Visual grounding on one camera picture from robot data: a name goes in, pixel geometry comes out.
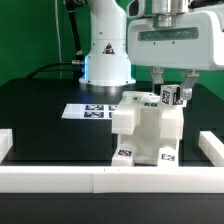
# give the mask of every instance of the white plastic housing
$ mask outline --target white plastic housing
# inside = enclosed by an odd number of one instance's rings
[[[88,0],[91,13],[91,51],[81,83],[122,86],[135,83],[126,53],[126,14],[115,0]]]
[[[132,21],[128,31],[131,62],[136,65],[180,69],[224,69],[224,33],[221,22],[224,20],[224,6],[219,6],[218,14],[214,7],[202,10],[178,15],[176,26],[172,28],[197,28],[198,39],[139,41],[139,32],[163,29],[153,27],[153,18]]]

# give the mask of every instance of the cable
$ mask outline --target cable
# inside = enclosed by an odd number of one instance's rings
[[[80,7],[82,5],[83,5],[83,1],[80,1],[80,0],[76,1],[76,2],[74,2],[74,0],[65,0],[65,6],[67,8],[69,20],[71,23],[72,35],[73,35],[73,41],[74,41],[74,45],[75,45],[75,49],[76,49],[76,59],[77,60],[84,60],[84,55],[83,55],[82,48],[81,48],[78,27],[77,27],[76,17],[75,17],[74,12],[75,12],[76,7]]]
[[[61,35],[59,28],[59,17],[58,17],[58,0],[55,0],[55,21],[56,21],[56,30],[57,30],[57,39],[58,39],[58,55],[59,61],[62,62],[62,50],[61,50]]]
[[[72,62],[60,62],[60,63],[54,63],[54,64],[42,66],[42,67],[38,68],[37,70],[35,70],[34,72],[27,75],[26,78],[32,79],[37,73],[39,73],[47,68],[52,68],[52,67],[57,67],[57,66],[62,66],[62,65],[72,65]]]
[[[76,67],[74,69],[54,69],[54,70],[42,70],[39,72],[74,72],[75,70],[82,69],[82,67]]]

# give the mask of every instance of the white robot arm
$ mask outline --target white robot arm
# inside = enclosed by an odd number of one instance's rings
[[[150,2],[135,0],[127,8],[129,18],[138,18],[128,30],[130,60],[136,65],[184,69],[181,97],[189,100],[199,70],[224,69],[224,5],[197,8],[217,0]],[[139,10],[134,11],[137,3]]]
[[[85,58],[85,74],[79,80],[81,87],[99,92],[133,88],[135,80],[126,53],[125,11],[115,0],[66,1],[67,9],[84,3],[90,8],[91,51]]]

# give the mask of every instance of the black table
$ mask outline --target black table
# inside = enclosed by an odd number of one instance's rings
[[[139,82],[138,91],[151,84]],[[71,80],[15,79],[0,87],[0,128],[14,146],[1,165],[107,166],[116,149],[110,120],[65,120],[67,103],[118,104],[121,93],[80,90]],[[181,166],[212,166],[199,132],[224,140],[224,102],[201,85],[184,109]],[[1,223],[223,223],[222,194],[0,194]]]

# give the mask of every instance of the green backdrop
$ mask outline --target green backdrop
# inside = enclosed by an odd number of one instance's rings
[[[126,8],[131,0],[117,0]],[[74,58],[75,49],[63,0],[58,0],[62,58]],[[90,50],[88,6],[76,10],[84,53]],[[58,62],[55,0],[0,0],[0,85],[12,78],[25,77],[40,66]],[[137,80],[149,80],[149,69],[134,66]],[[165,81],[181,81],[181,71],[165,69]],[[199,83],[224,99],[224,72],[201,71]]]

